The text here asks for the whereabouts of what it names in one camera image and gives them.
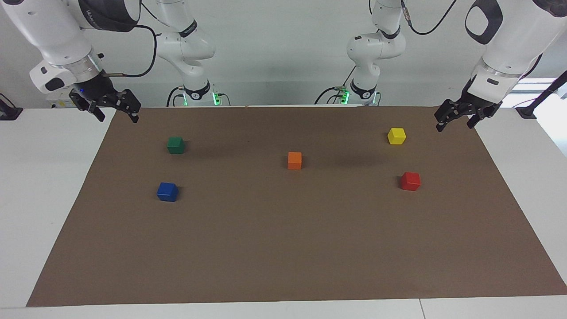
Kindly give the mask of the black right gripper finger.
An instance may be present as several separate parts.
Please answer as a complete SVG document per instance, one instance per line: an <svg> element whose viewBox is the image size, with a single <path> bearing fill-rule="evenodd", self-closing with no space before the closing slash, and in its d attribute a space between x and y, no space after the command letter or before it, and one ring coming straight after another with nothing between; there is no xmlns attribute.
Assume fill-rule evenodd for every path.
<svg viewBox="0 0 567 319"><path fill-rule="evenodd" d="M141 104L134 93L130 89L125 89L116 96L116 109L127 114L133 123L138 123Z"/></svg>
<svg viewBox="0 0 567 319"><path fill-rule="evenodd" d="M70 99L79 111L88 112L91 115L94 115L99 122L103 122L105 120L105 115L95 101L89 101L83 98L79 95L79 93L77 93L77 91L70 92Z"/></svg>

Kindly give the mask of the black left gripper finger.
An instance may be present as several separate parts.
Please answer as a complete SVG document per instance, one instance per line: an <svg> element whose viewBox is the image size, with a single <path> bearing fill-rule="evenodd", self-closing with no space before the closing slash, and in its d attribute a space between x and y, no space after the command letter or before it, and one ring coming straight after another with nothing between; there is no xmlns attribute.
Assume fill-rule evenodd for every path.
<svg viewBox="0 0 567 319"><path fill-rule="evenodd" d="M435 126L437 131L442 132L449 122L459 119L461 116L460 101L445 100L434 113L437 120Z"/></svg>
<svg viewBox="0 0 567 319"><path fill-rule="evenodd" d="M468 128L473 129L478 122L484 120L485 118L493 117L499 110L500 106L500 104L492 104L490 106L476 110L476 113L467 121Z"/></svg>

